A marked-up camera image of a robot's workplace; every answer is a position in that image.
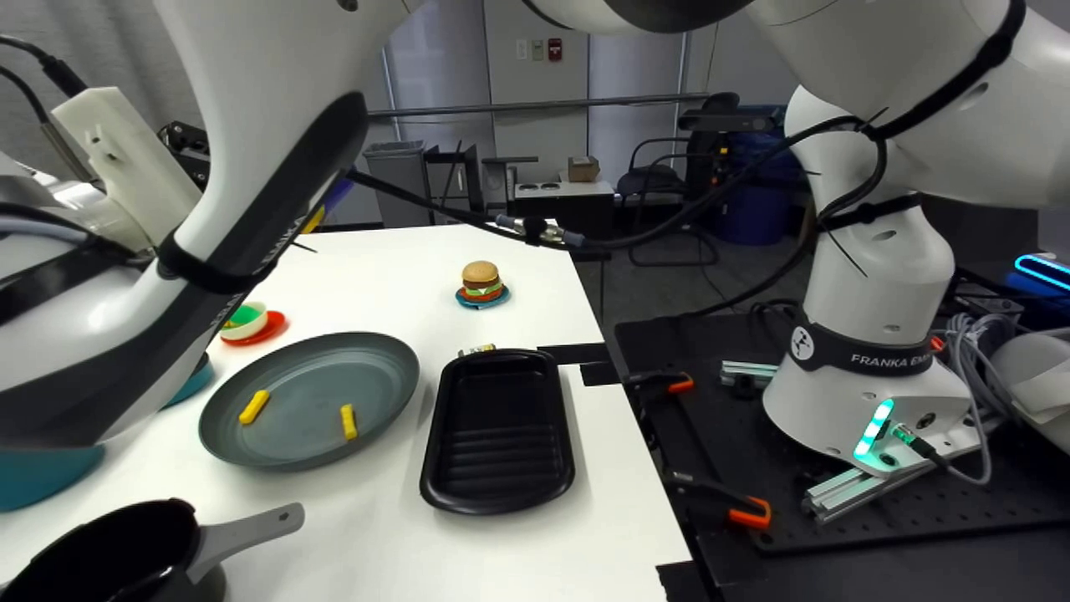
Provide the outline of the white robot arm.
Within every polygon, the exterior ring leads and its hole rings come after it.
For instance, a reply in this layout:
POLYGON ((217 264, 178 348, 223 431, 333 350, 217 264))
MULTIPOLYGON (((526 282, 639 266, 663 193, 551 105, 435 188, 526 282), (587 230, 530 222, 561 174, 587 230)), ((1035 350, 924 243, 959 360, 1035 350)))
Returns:
MULTIPOLYGON (((820 236, 799 333, 762 394, 793 441, 847 459, 884 397, 945 416, 944 368, 847 364, 827 345, 908 350, 948 276, 906 193, 1040 208, 1067 197, 1070 33, 1027 0, 530 0, 583 33, 681 33, 749 15, 799 88, 784 128, 820 236)), ((357 155, 357 59, 407 0, 157 0, 206 121, 209 178, 153 264, 112 266, 2 323, 0 443, 82 449, 181 388, 209 327, 272 274, 311 202, 357 155)))

